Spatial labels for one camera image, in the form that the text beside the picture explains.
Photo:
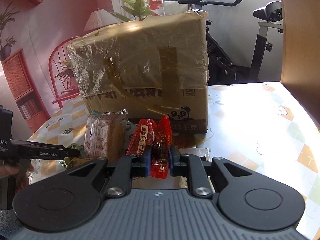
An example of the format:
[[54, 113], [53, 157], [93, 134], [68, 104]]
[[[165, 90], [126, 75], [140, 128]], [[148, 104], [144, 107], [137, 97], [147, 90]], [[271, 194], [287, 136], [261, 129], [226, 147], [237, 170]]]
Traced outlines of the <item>person left hand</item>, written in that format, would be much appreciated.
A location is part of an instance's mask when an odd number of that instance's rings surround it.
[[[16, 178], [20, 169], [23, 170], [23, 176], [21, 178]], [[7, 185], [3, 185], [4, 179], [15, 178], [15, 193], [18, 193], [29, 185], [29, 176], [34, 171], [35, 169], [29, 159], [20, 159], [20, 161], [15, 164], [1, 160], [1, 193], [7, 191], [8, 188]]]

